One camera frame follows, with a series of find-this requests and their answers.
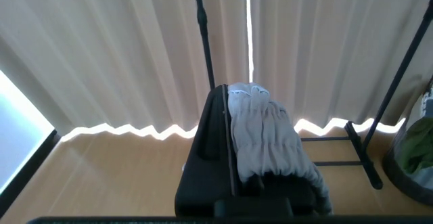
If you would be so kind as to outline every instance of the black pole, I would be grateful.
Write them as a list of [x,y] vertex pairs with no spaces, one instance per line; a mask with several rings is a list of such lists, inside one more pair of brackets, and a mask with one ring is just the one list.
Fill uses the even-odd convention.
[[378,126],[380,119],[384,115],[386,107],[390,103],[391,98],[394,95],[394,92],[397,90],[398,84],[400,83],[403,75],[405,74],[405,71],[406,71],[409,63],[411,62],[413,55],[417,51],[418,45],[421,43],[422,37],[426,33],[427,28],[430,25],[430,22],[432,21],[432,17],[433,17],[433,0],[430,0],[428,7],[427,7],[427,10],[426,10],[426,13],[424,14],[423,20],[422,20],[421,24],[419,25],[417,32],[415,33],[415,36],[411,42],[411,45],[409,46],[408,50],[406,51],[406,55],[403,58],[403,61],[401,62],[401,65],[398,68],[394,79],[392,80],[392,83],[390,85],[390,88],[388,89],[388,92],[386,92],[386,95],[385,95],[384,100],[382,101],[382,104],[380,105],[378,114],[376,115],[376,118],[374,119],[374,122],[371,125],[370,130],[368,131],[368,134],[364,139],[364,142],[363,142],[363,151],[364,152],[367,150],[368,144],[370,143],[370,140],[373,137],[374,131],[376,130],[376,127]]
[[204,58],[206,59],[206,67],[208,69],[210,89],[215,88],[214,71],[212,69],[212,60],[210,58],[210,48],[208,39],[208,18],[203,7],[203,0],[197,1],[197,21],[200,26],[200,34],[202,35]]

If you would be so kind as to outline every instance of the suitcase zipper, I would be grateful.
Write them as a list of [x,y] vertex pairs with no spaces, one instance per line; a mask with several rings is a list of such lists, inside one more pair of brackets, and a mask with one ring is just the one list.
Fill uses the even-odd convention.
[[227,110],[227,100],[225,99],[225,89],[227,85],[223,85],[223,104],[224,104],[224,119],[225,119],[225,141],[227,142],[227,151],[229,155],[229,170],[230,170],[230,186],[231,186],[231,195],[235,196],[235,182],[233,179],[233,164],[231,159],[231,147],[230,147],[230,135],[229,135],[229,119],[227,118],[229,115],[229,111]]

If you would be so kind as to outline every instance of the clothes rack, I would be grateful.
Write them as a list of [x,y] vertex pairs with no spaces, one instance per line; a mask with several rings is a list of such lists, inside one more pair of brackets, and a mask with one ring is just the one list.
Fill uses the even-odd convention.
[[[206,67],[208,71],[209,77],[209,85],[210,89],[215,88],[215,81],[212,69],[212,60],[210,56],[210,47],[208,40],[208,27],[207,27],[207,16],[206,11],[203,6],[203,0],[196,0],[197,2],[197,20],[200,26],[200,34],[202,36],[203,48],[204,48],[204,57],[206,59]],[[433,0],[429,1],[427,10],[423,16],[423,20],[419,25],[419,28],[412,39],[412,42],[406,51],[406,54],[401,62],[400,67],[398,68],[391,85],[386,92],[385,98],[383,99],[378,113],[376,114],[373,124],[370,126],[370,129],[365,137],[364,141],[361,142],[361,137],[357,134],[355,129],[353,128],[353,122],[348,121],[344,126],[344,129],[347,132],[346,137],[309,137],[309,138],[301,138],[301,141],[335,141],[335,140],[350,140],[352,142],[353,148],[355,149],[359,160],[356,161],[328,161],[328,162],[315,162],[317,166],[363,166],[367,176],[370,180],[371,185],[375,189],[382,189],[383,183],[380,179],[378,172],[374,168],[373,162],[370,160],[370,157],[367,154],[367,147],[373,137],[373,134],[380,122],[380,119],[384,115],[385,109],[390,103],[394,92],[396,91],[398,84],[400,83],[408,65],[410,64],[413,55],[415,54],[418,45],[421,43],[421,40],[424,34],[427,31],[428,26],[430,25],[433,18]]]

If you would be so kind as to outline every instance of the wooden floor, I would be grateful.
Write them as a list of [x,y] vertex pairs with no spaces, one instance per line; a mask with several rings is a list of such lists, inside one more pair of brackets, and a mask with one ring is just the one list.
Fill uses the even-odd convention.
[[[362,166],[320,167],[337,215],[433,215],[432,207],[406,197],[385,176],[380,160],[392,137],[376,134],[369,148],[382,190],[370,186]],[[190,146],[191,139],[177,135],[165,141],[132,133],[79,135],[56,147],[0,223],[56,215],[172,216]],[[306,142],[304,148],[313,161],[358,160],[349,141]]]

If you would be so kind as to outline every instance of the white cloth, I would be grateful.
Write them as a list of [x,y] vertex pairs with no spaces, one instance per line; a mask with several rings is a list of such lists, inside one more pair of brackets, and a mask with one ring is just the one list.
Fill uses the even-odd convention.
[[269,92],[255,83],[230,85],[228,105],[241,181],[245,183],[254,174],[266,172],[305,178],[315,190],[316,211],[331,214],[329,190],[302,149],[286,109],[269,99]]

